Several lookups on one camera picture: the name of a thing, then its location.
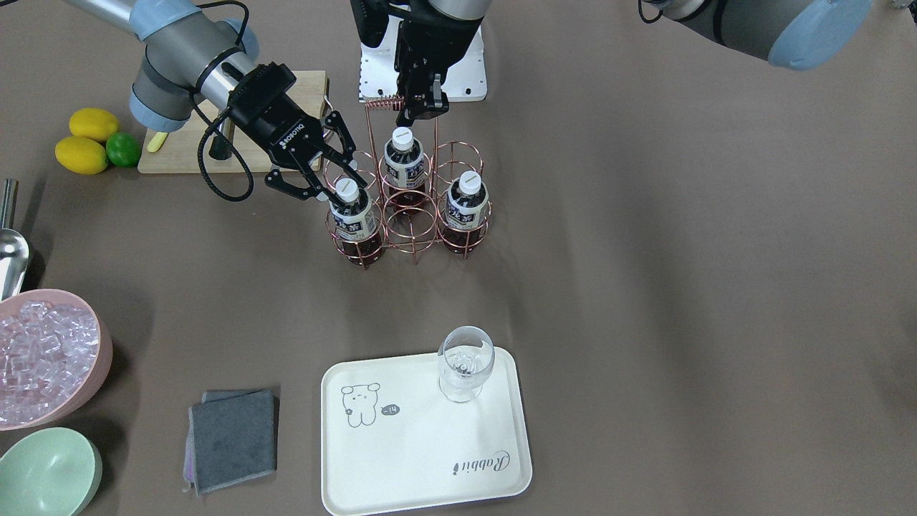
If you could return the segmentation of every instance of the wooden cutting board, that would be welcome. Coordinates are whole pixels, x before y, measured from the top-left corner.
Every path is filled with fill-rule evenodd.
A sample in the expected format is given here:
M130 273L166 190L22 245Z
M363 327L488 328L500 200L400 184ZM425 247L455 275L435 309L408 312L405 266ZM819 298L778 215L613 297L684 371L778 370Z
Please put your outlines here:
M327 93L327 74L325 71L308 71L293 72L296 75L296 83L287 92L287 95L299 105L309 115L315 118L321 118L325 108L325 94ZM213 119L216 113L216 107L208 101L200 105L201 110L208 118ZM156 152L147 151L147 144L156 134L156 131L147 129L147 136L143 142L143 154L140 156L140 163L137 169L142 174L199 174L200 169L197 165L197 145L201 141L201 136L206 129L205 123L192 113L191 119L177 131L170 133L162 147ZM210 174L242 172L242 166L235 157L230 157L225 161L218 161L207 155L210 150L211 138L204 148L204 164L207 166L207 172ZM249 165L253 173L267 173L271 169L271 160L268 155L245 135L240 129L236 128L233 137L233 145L236 146L245 162ZM321 167L321 160L315 162L313 169L318 171Z

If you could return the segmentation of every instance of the plastic bottle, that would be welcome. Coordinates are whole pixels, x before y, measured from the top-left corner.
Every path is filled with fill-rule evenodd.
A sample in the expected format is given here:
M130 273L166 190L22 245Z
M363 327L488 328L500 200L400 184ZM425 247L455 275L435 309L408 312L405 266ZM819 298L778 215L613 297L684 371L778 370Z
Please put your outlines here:
M395 128L385 144L389 197L400 207L419 207L426 199L424 146L409 128Z
M345 203L338 208L329 202L335 234L342 240L344 254L352 264L366 266L376 262L385 250L369 194L349 177L338 179L335 190Z
M449 186L443 241L450 251L464 254L478 244L488 198L487 186L473 170L463 173Z

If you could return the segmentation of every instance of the white tray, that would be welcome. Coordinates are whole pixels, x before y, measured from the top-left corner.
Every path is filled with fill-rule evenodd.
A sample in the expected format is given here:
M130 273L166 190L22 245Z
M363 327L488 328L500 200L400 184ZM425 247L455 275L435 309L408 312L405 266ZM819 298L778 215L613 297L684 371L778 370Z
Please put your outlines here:
M496 348L490 379L468 403L446 399L438 376L436 353L328 369L322 502L329 512L378 514L525 491L532 459L513 357Z

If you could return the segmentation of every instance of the pink bowl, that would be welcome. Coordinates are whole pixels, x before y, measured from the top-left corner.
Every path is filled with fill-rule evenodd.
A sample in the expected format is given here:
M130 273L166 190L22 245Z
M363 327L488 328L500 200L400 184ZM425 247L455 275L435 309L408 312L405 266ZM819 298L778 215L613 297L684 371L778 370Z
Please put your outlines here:
M56 421L74 410L77 410L86 401L89 401L89 398L94 396L99 390L99 387L105 382L105 377L108 376L108 369L112 364L112 339L108 334L108 328L105 327L105 324L99 319L98 314L95 313L88 303L74 294L63 290L56 290L53 288L29 290L28 292L23 292L22 294L0 301L0 320L19 313L19 309L22 308L22 305L27 301L47 301L52 305L66 304L88 309L90 313L93 314L95 321L99 324L99 350L95 356L92 367L83 379L83 383L77 387L76 392L67 398L66 401L61 403L58 408L28 423L7 425L0 423L0 432L19 428L29 428Z

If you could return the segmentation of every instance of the light blue joint cover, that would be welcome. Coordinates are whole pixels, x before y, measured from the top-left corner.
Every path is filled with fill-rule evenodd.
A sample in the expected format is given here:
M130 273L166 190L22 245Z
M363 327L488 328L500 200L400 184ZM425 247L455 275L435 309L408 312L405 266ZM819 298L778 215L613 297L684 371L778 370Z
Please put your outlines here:
M768 62L791 70L811 70L828 61L866 21L872 0L815 0L783 30Z
M223 21L227 22L236 31L236 34L242 29L242 20L238 18L227 18ZM242 35L242 46L245 47L245 53L252 61L258 59L259 54L261 54L261 46L258 44L258 36L251 29L250 23L245 26L245 34Z
M153 32L200 11L188 0L137 0L130 10L130 26L143 41Z
M175 132L181 129L184 123L188 121L188 118L184 120L173 120L160 115L141 102L133 91L130 92L129 104L130 112L134 115L134 118L137 119L137 122L158 132Z

